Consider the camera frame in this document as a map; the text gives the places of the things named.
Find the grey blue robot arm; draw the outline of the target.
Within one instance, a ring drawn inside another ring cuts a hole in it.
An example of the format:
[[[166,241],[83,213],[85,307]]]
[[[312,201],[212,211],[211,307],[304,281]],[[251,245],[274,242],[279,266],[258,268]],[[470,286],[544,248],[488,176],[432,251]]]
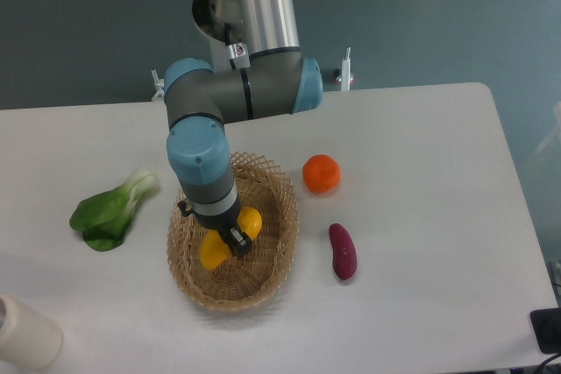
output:
[[[315,109],[323,82],[315,60],[302,56],[293,0],[194,0],[202,31],[220,40],[223,70],[183,59],[163,78],[167,157],[193,214],[241,258],[252,240],[240,228],[241,204],[225,125]]]

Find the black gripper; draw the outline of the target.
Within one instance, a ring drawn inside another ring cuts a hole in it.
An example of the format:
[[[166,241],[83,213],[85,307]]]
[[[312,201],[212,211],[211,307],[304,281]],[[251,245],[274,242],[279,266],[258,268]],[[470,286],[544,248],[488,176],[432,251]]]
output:
[[[243,258],[251,250],[253,240],[244,232],[238,224],[241,205],[234,203],[226,211],[217,215],[204,215],[190,208],[185,201],[176,204],[182,217],[194,215],[197,222],[205,229],[217,230],[220,238],[229,248],[235,258]]]

